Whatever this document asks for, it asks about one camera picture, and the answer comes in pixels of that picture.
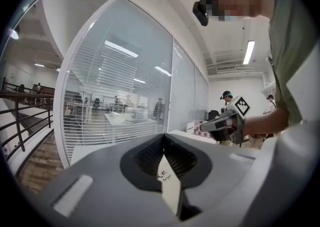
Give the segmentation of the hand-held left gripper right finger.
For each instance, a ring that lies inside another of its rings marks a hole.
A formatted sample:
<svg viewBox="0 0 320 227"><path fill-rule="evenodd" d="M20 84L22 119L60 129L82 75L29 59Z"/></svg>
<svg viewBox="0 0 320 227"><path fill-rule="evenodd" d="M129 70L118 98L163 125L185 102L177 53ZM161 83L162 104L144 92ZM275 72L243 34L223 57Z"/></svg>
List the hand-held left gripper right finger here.
<svg viewBox="0 0 320 227"><path fill-rule="evenodd" d="M167 227L244 227L253 200L243 188L256 152L178 134L164 135Z"/></svg>

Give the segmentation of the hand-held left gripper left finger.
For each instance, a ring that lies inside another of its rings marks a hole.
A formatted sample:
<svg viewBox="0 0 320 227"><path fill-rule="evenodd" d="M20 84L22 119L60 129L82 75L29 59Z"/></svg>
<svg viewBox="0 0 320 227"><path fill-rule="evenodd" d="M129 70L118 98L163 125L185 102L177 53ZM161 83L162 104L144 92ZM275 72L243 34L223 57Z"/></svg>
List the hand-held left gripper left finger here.
<svg viewBox="0 0 320 227"><path fill-rule="evenodd" d="M51 227L170 227L176 216L156 179L162 135L96 150L34 200Z"/></svg>

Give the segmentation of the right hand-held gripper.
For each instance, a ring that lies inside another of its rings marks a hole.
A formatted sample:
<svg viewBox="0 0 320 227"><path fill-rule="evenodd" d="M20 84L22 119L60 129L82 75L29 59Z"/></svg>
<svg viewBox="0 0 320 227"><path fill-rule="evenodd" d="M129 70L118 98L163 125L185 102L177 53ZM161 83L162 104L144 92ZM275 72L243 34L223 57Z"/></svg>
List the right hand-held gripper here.
<svg viewBox="0 0 320 227"><path fill-rule="evenodd" d="M243 134L246 114L250 106L242 96L235 97L221 109L219 118L205 122L199 126L202 132L211 132L217 142L229 140L235 145L247 142Z"/></svg>

